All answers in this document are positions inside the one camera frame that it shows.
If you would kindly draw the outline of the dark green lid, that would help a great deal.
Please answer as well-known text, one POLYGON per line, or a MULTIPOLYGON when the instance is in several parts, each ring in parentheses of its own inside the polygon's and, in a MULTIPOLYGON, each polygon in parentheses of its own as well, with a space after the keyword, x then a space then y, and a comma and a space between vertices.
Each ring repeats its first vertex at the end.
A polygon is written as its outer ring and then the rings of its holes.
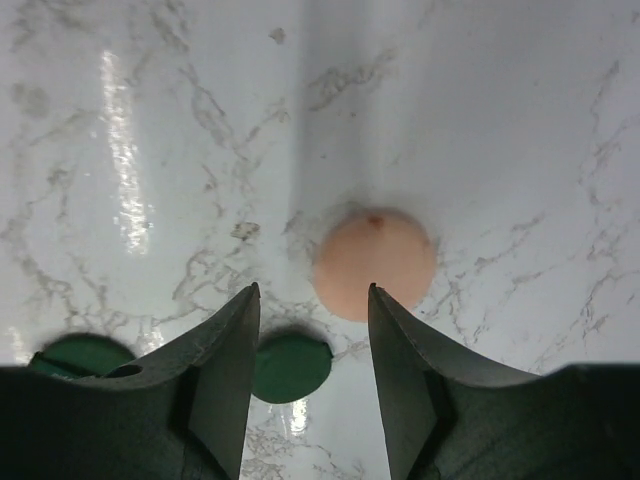
POLYGON ((270 404, 295 402, 326 381, 332 362, 325 340, 300 330, 276 330, 258 345, 252 393, 270 404))
POLYGON ((45 344, 28 368, 49 376, 77 379, 100 377, 136 359, 120 342, 101 335, 72 333, 45 344))

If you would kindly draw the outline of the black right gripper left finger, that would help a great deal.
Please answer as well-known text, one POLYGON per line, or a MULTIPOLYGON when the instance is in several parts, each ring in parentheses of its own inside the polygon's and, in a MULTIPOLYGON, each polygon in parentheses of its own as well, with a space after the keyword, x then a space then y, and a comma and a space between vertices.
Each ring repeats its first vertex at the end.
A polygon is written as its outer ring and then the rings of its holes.
POLYGON ((101 377, 1 371, 5 479, 235 479, 260 323, 257 285, 101 377))

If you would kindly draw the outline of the pink powder puff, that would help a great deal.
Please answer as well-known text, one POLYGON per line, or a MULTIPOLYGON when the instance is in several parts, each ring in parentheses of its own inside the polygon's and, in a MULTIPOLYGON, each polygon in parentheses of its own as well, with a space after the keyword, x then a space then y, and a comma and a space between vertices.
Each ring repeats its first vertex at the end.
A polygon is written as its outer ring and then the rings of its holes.
POLYGON ((369 287, 384 289, 412 309, 437 273, 437 243, 411 215, 351 203, 314 252, 312 286, 331 314, 368 321, 369 287))

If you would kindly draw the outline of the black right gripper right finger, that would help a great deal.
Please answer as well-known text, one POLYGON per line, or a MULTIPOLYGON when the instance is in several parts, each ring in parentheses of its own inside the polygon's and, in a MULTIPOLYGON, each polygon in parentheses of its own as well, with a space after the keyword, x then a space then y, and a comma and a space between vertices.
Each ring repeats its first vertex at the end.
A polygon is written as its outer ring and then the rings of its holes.
POLYGON ((394 479, 635 479, 639 368, 535 375, 486 358, 368 293, 368 330, 394 479))

